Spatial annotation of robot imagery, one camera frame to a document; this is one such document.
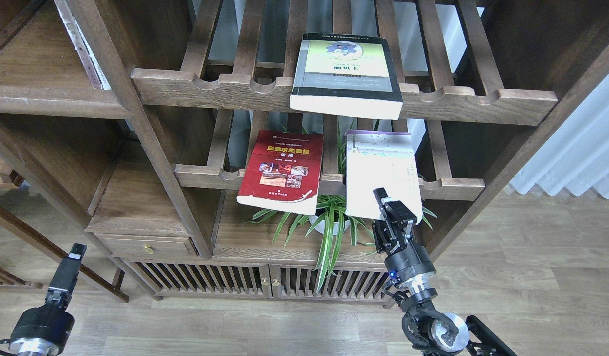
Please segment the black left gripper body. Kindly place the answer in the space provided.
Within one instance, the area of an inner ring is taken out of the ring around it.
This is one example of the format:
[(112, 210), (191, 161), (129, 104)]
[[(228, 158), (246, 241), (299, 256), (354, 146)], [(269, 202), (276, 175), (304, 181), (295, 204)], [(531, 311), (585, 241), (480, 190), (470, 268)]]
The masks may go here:
[(71, 295), (47, 293), (45, 304), (24, 311), (9, 339), (0, 340), (2, 356), (57, 356), (74, 326), (67, 313)]

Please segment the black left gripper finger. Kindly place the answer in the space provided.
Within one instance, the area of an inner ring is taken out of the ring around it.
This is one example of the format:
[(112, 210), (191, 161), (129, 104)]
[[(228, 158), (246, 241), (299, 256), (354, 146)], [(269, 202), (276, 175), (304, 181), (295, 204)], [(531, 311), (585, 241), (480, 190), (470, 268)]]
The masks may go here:
[(76, 286), (77, 276), (80, 272), (81, 260), (87, 250), (86, 245), (74, 243), (67, 257), (62, 258), (51, 283), (49, 293), (71, 295)]

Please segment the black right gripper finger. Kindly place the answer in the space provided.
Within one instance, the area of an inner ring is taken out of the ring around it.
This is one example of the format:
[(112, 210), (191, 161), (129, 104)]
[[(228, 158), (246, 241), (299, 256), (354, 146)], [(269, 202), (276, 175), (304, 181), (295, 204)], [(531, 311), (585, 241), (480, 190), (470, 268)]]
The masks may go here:
[(386, 193), (384, 188), (377, 188), (374, 190), (375, 200), (379, 204), (380, 217), (379, 220), (385, 221), (388, 218), (389, 208), (388, 205), (392, 199)]

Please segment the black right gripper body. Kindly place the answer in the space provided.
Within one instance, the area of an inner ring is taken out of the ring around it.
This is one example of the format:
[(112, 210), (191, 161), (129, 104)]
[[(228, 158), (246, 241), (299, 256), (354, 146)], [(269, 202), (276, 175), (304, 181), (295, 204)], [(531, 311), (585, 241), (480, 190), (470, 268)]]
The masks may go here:
[(426, 288), (436, 270), (425, 247), (414, 239), (417, 216), (401, 201), (390, 201), (388, 208), (388, 218), (373, 224), (377, 252), (387, 254), (385, 265), (397, 288)]

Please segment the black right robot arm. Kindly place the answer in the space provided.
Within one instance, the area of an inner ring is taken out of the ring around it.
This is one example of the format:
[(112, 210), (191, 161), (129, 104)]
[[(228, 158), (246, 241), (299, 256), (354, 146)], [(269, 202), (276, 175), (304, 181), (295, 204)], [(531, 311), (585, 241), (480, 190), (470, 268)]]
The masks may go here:
[(403, 311), (402, 331), (424, 356), (454, 356), (467, 350), (472, 356), (512, 356), (514, 352), (477, 317), (466, 319), (440, 313), (432, 302), (437, 291), (429, 283), (436, 274), (431, 257), (418, 244), (412, 227), (417, 216), (385, 189), (374, 190), (382, 219), (372, 226), (377, 251), (386, 253), (390, 280), (383, 293)]

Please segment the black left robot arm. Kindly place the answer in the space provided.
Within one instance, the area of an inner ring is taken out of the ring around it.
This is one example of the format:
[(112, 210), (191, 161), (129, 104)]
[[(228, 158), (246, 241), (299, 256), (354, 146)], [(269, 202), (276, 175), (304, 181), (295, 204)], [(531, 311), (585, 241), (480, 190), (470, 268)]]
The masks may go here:
[(75, 322), (66, 309), (86, 249), (86, 245), (74, 243), (49, 284), (44, 304), (22, 313), (10, 338), (0, 340), (0, 355), (56, 356), (64, 351)]

